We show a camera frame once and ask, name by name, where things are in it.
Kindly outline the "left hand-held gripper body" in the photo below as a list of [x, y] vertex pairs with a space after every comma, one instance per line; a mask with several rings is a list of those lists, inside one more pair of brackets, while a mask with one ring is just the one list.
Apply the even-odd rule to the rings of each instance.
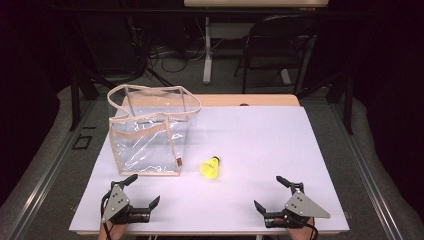
[[124, 192], [125, 187], [125, 183], [112, 185], [111, 190], [106, 194], [106, 205], [101, 213], [101, 221], [113, 224], [148, 223], [150, 209], [134, 208]]

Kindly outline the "wooden table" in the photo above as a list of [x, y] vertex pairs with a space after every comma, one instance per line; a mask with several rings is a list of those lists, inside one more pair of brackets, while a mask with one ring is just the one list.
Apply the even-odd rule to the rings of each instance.
[[[291, 192], [282, 176], [301, 182], [306, 195], [330, 213], [316, 226], [323, 234], [346, 232], [343, 213], [306, 111], [293, 95], [202, 94], [176, 177], [142, 176], [126, 188], [132, 204], [158, 207], [148, 223], [131, 224], [130, 235], [268, 235], [254, 201], [280, 211]], [[204, 177], [199, 166], [217, 156], [219, 173]]]

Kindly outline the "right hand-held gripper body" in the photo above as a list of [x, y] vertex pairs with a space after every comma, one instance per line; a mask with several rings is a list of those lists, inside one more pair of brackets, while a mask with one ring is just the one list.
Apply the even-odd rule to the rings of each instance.
[[330, 213], [304, 193], [302, 183], [283, 183], [291, 190], [292, 196], [279, 212], [264, 210], [264, 223], [266, 228], [299, 229], [307, 226], [312, 218], [329, 219]]

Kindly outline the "black metal stand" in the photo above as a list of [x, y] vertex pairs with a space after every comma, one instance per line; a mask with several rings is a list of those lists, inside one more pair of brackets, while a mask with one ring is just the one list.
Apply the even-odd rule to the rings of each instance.
[[296, 93], [295, 96], [298, 99], [302, 99], [323, 86], [327, 84], [332, 84], [330, 90], [326, 96], [326, 101], [330, 104], [336, 104], [340, 102], [341, 96], [344, 96], [344, 106], [343, 106], [343, 126], [346, 131], [352, 135], [352, 108], [353, 108], [353, 89], [354, 89], [354, 79], [351, 74], [347, 73], [335, 73], [330, 77], [317, 82], [311, 87], [307, 87], [304, 90]]
[[83, 93], [86, 99], [96, 100], [99, 96], [94, 85], [95, 74], [90, 70], [81, 70], [75, 73], [71, 79], [71, 106], [72, 106], [72, 124], [70, 130], [76, 129], [81, 119], [80, 93]]

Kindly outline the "white board mat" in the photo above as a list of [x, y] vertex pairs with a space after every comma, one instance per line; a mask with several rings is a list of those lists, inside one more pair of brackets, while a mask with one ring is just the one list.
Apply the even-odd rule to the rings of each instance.
[[159, 201], [148, 223], [127, 231], [140, 235], [255, 235], [269, 228], [255, 206], [288, 207], [284, 177], [301, 182], [306, 195], [327, 212], [322, 233], [349, 226], [302, 107], [204, 107], [170, 130], [142, 139], [110, 135], [69, 226], [79, 234], [100, 227], [100, 202], [112, 181], [133, 171], [128, 201], [145, 207]]

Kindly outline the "person's left hand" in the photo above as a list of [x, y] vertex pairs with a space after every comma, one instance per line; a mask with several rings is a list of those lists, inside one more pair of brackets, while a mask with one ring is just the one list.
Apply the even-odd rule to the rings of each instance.
[[120, 240], [128, 225], [114, 225], [110, 222], [101, 223], [98, 240]]

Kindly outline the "white-legged desk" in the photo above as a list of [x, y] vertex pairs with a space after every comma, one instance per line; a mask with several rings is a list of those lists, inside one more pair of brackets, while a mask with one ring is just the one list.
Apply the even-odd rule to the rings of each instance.
[[[247, 10], [260, 9], [314, 9], [325, 8], [329, 0], [184, 0], [184, 6], [194, 10]], [[241, 39], [248, 34], [252, 23], [224, 23], [213, 22], [205, 18], [205, 63], [203, 83], [210, 84], [212, 80], [212, 39]]]

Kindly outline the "black chair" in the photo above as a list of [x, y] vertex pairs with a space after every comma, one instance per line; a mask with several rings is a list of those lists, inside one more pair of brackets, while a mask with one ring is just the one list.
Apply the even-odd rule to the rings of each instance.
[[234, 75], [243, 68], [242, 92], [247, 89], [247, 73], [260, 70], [297, 69], [296, 93], [309, 42], [318, 32], [320, 21], [312, 15], [273, 15], [256, 22], [244, 37], [242, 56]]

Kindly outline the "transparent bag with beige trim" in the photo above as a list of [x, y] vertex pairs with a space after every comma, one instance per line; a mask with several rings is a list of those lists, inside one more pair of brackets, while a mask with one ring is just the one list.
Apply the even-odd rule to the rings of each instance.
[[122, 175], [178, 176], [200, 100], [182, 86], [124, 84], [107, 94], [109, 141]]

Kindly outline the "metal floor rail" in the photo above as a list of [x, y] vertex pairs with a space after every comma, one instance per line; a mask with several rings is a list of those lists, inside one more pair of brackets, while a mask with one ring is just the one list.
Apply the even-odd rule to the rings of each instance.
[[364, 188], [367, 192], [367, 195], [370, 199], [370, 202], [374, 208], [380, 224], [385, 232], [385, 235], [388, 240], [404, 240], [400, 229], [398, 228], [394, 217], [389, 210], [389, 207], [383, 198], [383, 195], [376, 184], [374, 177], [365, 161], [365, 158], [360, 150], [360, 147], [353, 135], [350, 135], [346, 130], [346, 127], [343, 122], [343, 114], [340, 108], [336, 104], [330, 104], [330, 109], [333, 115], [336, 118], [336, 122], [345, 141], [348, 143], [348, 146], [353, 155], [353, 162], [359, 174], [359, 177], [364, 185]]
[[0, 208], [5, 240], [20, 240], [48, 195], [68, 152], [95, 107], [94, 100], [82, 104], [76, 125], [72, 125], [71, 106], [63, 100], [53, 127], [11, 195]]

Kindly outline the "yellow shuttlecock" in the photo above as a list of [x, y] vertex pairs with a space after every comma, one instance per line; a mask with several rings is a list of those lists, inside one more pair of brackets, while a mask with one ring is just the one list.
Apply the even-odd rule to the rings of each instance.
[[217, 156], [213, 156], [199, 166], [199, 171], [204, 177], [215, 179], [219, 173], [219, 163], [220, 159]]

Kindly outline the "person's right hand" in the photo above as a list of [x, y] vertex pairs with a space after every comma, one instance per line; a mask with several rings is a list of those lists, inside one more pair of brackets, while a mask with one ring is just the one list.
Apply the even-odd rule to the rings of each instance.
[[310, 218], [307, 221], [307, 226], [302, 228], [288, 228], [287, 232], [292, 240], [311, 240], [315, 236], [315, 232], [312, 229], [312, 226], [315, 225], [315, 221], [313, 218]]

